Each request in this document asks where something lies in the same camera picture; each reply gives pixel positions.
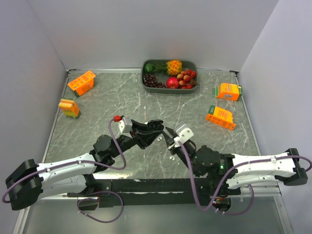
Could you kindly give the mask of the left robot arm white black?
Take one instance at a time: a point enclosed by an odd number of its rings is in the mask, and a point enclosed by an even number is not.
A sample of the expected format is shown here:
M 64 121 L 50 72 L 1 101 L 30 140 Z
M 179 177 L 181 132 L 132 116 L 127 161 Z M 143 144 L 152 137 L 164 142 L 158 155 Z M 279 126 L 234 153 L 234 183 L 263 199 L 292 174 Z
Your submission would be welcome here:
M 24 161 L 5 180 L 7 190 L 3 203 L 13 211 L 33 205 L 37 200 L 62 193 L 90 196 L 95 193 L 94 173 L 107 169 L 123 170 L 127 163 L 124 152 L 134 146 L 144 150 L 163 132 L 160 119 L 139 123 L 115 116 L 108 124 L 108 135 L 97 138 L 93 149 L 83 155 L 52 163 Z

